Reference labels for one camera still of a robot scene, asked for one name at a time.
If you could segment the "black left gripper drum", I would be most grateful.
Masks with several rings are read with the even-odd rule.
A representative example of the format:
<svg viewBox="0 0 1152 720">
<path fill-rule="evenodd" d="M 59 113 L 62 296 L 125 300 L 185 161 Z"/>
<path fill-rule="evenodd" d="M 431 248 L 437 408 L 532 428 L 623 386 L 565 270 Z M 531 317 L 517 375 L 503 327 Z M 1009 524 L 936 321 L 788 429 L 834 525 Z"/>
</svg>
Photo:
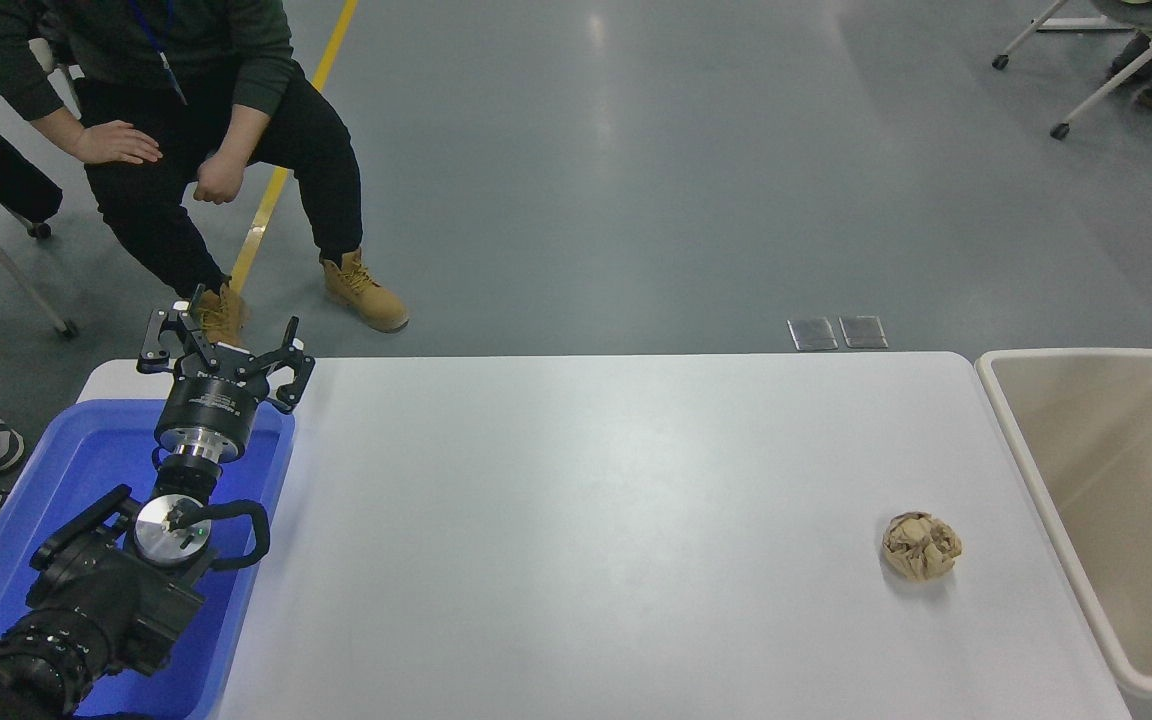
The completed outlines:
<svg viewBox="0 0 1152 720">
<path fill-rule="evenodd" d="M 179 446 L 189 434 L 206 430 L 229 446 L 247 446 L 257 407 L 268 393 L 266 379 L 175 373 L 156 424 L 157 442 Z"/>
</svg>

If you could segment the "person's left hand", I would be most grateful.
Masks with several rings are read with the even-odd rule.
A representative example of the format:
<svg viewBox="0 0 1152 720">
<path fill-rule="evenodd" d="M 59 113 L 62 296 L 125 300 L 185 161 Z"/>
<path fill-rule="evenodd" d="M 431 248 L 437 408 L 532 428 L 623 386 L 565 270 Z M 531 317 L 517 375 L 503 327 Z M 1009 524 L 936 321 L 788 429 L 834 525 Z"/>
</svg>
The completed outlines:
<svg viewBox="0 0 1152 720">
<path fill-rule="evenodd" d="M 218 150 L 209 156 L 197 170 L 194 200 L 214 205 L 236 200 L 247 172 L 247 156 L 241 152 Z"/>
</svg>

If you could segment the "person's right hand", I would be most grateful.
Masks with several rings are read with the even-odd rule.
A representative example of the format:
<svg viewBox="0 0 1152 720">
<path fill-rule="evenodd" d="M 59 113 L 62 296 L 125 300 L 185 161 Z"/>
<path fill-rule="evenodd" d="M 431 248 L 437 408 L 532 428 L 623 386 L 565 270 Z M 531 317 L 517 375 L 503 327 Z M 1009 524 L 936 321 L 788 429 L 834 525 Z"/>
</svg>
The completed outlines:
<svg viewBox="0 0 1152 720">
<path fill-rule="evenodd" d="M 83 128 L 70 154 L 88 165 L 115 161 L 138 165 L 162 159 L 159 143 L 124 120 Z"/>
</svg>

